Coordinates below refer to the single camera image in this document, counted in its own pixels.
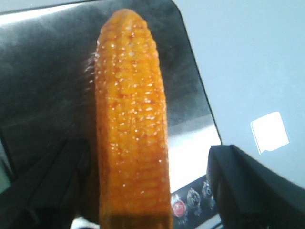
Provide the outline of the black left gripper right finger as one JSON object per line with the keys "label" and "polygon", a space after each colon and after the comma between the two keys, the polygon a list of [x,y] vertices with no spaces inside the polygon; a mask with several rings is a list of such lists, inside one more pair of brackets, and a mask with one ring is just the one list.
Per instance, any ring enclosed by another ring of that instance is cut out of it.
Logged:
{"label": "black left gripper right finger", "polygon": [[305,227],[305,190],[240,148],[211,146],[206,177],[225,229]]}

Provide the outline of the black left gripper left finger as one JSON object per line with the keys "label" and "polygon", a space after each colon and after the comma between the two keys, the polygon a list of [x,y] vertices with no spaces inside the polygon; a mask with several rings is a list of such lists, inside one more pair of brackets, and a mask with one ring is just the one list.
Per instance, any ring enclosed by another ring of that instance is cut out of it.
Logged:
{"label": "black left gripper left finger", "polygon": [[0,195],[2,229],[68,229],[90,171],[85,139],[61,142]]}

